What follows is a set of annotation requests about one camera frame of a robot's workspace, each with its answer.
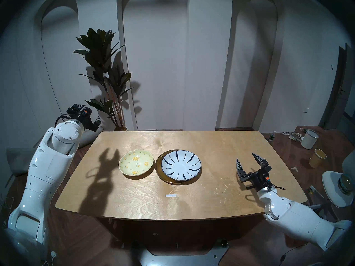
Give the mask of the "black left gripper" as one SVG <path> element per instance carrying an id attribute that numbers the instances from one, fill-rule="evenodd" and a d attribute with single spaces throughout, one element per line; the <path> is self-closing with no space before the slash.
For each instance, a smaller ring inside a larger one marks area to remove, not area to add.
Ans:
<path id="1" fill-rule="evenodd" d="M 100 116 L 96 118 L 95 122 L 92 122 L 90 117 L 92 110 L 85 107 L 85 105 L 74 104 L 72 107 L 67 109 L 66 113 L 70 116 L 70 120 L 82 124 L 84 129 L 97 131 L 99 125 L 101 124 Z"/>

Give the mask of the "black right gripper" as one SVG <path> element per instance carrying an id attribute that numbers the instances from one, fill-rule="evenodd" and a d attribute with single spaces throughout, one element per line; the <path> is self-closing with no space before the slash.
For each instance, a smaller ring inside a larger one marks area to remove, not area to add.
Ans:
<path id="1" fill-rule="evenodd" d="M 269 178 L 269 172 L 272 170 L 272 167 L 268 167 L 269 163 L 267 162 L 267 160 L 260 157 L 259 155 L 252 153 L 252 156 L 260 166 L 260 169 L 253 173 L 246 173 L 242 168 L 242 165 L 239 162 L 238 158 L 236 159 L 236 169 L 240 182 L 251 182 L 252 185 L 247 186 L 247 190 L 254 188 L 256 191 L 260 191 L 265 187 L 267 187 L 268 190 L 271 190 L 272 183 Z"/>

